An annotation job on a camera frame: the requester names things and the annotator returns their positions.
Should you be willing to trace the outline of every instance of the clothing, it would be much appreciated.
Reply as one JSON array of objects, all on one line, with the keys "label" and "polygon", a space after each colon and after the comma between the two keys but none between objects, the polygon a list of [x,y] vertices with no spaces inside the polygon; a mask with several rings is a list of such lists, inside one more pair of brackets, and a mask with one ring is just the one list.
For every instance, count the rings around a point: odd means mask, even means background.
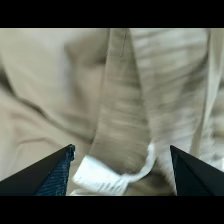
[{"label": "clothing", "polygon": [[[171,194],[169,146],[190,152],[203,117],[211,34],[222,43],[222,29],[1,28],[13,93],[2,85],[0,178],[68,144],[77,150],[71,175],[86,154],[135,174],[153,140],[158,160],[126,195]],[[219,169],[222,82],[199,150]],[[74,188],[70,182],[68,194]]]}]

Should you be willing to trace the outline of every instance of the wrinkled fabric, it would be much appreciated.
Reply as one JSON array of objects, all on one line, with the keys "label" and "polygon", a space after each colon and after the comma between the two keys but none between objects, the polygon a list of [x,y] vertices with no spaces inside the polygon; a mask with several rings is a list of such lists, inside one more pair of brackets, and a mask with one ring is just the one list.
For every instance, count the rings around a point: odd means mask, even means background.
[{"label": "wrinkled fabric", "polygon": [[[169,146],[190,152],[203,114],[211,30],[0,29],[0,179],[68,144],[73,175],[89,154],[138,173],[151,140],[158,161],[126,195],[170,195]],[[222,169],[223,76],[200,158]],[[76,188],[68,185],[68,193]]]}]

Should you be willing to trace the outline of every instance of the garment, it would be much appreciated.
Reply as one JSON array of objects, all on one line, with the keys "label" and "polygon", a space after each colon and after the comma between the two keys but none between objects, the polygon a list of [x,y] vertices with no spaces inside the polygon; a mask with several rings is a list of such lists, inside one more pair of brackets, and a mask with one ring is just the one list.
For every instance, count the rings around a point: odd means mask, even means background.
[{"label": "garment", "polygon": [[[2,66],[13,92],[0,89],[0,178],[68,144],[77,150],[70,176],[86,154],[119,174],[134,174],[153,141],[157,163],[126,195],[171,194],[169,146],[190,152],[203,116],[214,31],[1,28]],[[219,169],[222,80],[199,150],[200,159]],[[77,187],[70,182],[68,194]]]}]

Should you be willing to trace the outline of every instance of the white tag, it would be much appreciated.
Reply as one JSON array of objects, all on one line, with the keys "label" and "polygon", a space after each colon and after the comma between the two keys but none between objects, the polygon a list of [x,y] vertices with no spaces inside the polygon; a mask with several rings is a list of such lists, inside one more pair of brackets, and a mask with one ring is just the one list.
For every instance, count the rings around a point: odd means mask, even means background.
[{"label": "white tag", "polygon": [[72,180],[89,191],[111,196],[123,195],[128,186],[127,180],[91,156],[83,159]]}]

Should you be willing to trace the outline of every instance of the dark blue fabric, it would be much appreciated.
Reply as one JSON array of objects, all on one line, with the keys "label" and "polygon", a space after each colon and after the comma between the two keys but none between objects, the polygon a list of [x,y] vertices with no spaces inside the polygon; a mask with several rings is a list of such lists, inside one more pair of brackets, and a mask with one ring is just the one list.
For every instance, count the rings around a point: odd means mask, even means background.
[{"label": "dark blue fabric", "polygon": [[74,147],[69,147],[55,169],[38,189],[35,196],[65,196],[72,160],[74,160]]}]

